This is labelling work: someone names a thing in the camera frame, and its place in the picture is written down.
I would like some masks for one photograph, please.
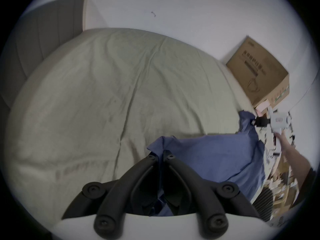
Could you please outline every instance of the cardboard box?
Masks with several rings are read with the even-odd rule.
[[[226,65],[254,107],[267,99],[274,107],[289,94],[289,73],[248,36]]]

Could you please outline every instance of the blue cloth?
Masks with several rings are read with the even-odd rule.
[[[194,169],[203,179],[231,181],[250,201],[262,185],[264,144],[250,123],[255,116],[240,111],[240,129],[236,134],[206,135],[199,138],[177,139],[160,137],[147,149],[163,160],[163,151],[169,150],[178,159]],[[160,216],[169,215],[165,209]]]

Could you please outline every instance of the bed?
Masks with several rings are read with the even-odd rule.
[[[40,45],[33,70],[11,74],[21,78],[14,91],[1,90],[2,171],[17,200],[48,229],[82,186],[120,178],[158,137],[233,134],[238,111],[255,113],[226,66],[195,47],[142,30],[82,31],[74,24],[48,52]],[[265,132],[258,135],[265,141]]]

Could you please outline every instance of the black clamp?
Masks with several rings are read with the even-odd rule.
[[[62,219],[97,214],[93,225],[96,233],[105,239],[116,239],[121,236],[125,213],[150,215],[158,201],[160,182],[174,215],[199,214],[200,233],[205,238],[215,239],[226,232],[226,213],[259,218],[235,183],[202,179],[169,151],[164,152],[162,169],[158,167],[158,157],[151,152],[119,180],[90,182]]]

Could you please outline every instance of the white wall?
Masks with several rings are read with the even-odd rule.
[[[48,1],[51,0],[34,0],[27,11]],[[303,97],[319,69],[311,37],[286,0],[91,1],[108,27],[163,34],[223,62],[228,61],[246,35],[251,36],[290,73],[290,94],[278,106],[282,111],[289,111]],[[101,26],[95,24],[92,20],[90,27]],[[318,166],[320,151],[320,124],[311,120],[320,108],[317,91],[313,87],[291,112],[297,148],[314,167]]]

